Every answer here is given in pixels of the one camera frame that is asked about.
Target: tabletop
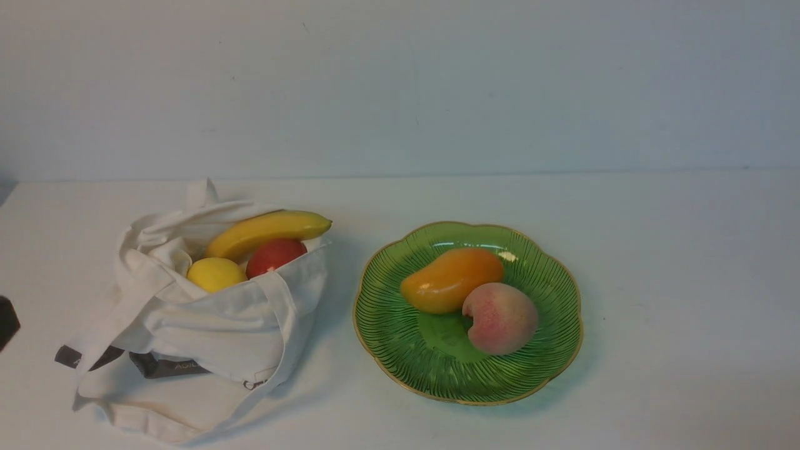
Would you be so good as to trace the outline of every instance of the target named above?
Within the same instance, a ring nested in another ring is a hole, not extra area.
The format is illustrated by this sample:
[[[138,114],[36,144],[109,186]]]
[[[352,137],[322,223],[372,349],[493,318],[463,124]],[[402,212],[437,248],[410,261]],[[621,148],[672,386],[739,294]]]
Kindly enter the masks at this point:
[[[203,448],[800,447],[800,171],[218,181],[334,221],[329,286],[292,378],[263,420]],[[0,295],[21,331],[0,353],[8,449],[160,448],[73,413],[58,347],[107,288],[139,216],[182,208],[185,182],[20,183],[0,207]],[[398,386],[351,314],[383,245],[425,223],[497,223],[534,239],[582,292],[577,359],[493,407]]]

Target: orange mango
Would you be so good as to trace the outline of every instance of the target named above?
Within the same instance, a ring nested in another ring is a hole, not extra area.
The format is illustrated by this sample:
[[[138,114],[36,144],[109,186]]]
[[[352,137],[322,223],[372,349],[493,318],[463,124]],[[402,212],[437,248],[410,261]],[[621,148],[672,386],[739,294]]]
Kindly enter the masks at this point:
[[[461,311],[476,287],[502,281],[503,267],[491,251],[454,248],[400,283],[400,294],[419,311],[446,314]]]

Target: black label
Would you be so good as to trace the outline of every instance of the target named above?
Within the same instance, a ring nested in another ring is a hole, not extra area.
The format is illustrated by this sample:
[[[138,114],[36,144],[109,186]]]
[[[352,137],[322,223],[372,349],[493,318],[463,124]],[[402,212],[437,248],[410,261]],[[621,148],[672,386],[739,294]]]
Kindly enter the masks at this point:
[[[97,370],[105,366],[106,364],[110,363],[111,361],[116,360],[117,358],[122,356],[122,353],[125,353],[125,351],[122,350],[121,348],[108,347],[106,351],[103,352],[102,356],[100,356],[98,362],[94,363],[94,366],[92,366],[92,368],[89,369],[89,372]],[[55,362],[59,364],[64,364],[68,368],[76,368],[78,364],[81,363],[82,357],[83,355],[81,355],[81,352],[73,349],[72,347],[67,347],[66,345],[62,345],[61,348],[58,349],[58,352],[56,352],[55,354]]]
[[[169,361],[169,360],[156,360],[155,356],[150,353],[128,353],[130,360],[136,364],[136,367],[142,373],[142,376],[148,380],[156,378],[166,378],[168,376],[181,376],[181,375],[198,375],[201,373],[209,373],[206,369],[200,367],[194,360],[185,361]]]

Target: plate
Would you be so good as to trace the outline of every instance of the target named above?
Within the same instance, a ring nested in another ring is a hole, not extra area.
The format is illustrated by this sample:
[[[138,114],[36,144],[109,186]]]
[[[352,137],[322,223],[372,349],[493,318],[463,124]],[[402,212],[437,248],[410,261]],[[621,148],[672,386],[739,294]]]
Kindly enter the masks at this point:
[[[539,312],[533,339],[517,352],[488,356],[466,335],[460,313],[431,315],[400,295],[400,283],[457,247],[482,247],[503,262],[503,283]],[[356,334],[378,366],[404,388],[470,405],[523,399],[563,372],[583,340],[581,295],[573,276],[524,234],[499,225],[438,222],[390,243],[366,265],[353,308]]]

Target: yellow banana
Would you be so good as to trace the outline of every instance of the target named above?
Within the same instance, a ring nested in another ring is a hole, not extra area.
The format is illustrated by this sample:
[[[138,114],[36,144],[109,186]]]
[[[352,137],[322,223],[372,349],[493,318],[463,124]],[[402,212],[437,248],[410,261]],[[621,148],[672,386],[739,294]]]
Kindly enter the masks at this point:
[[[204,258],[241,259],[272,239],[307,240],[328,231],[333,224],[319,214],[307,211],[275,211],[243,220],[206,247]]]

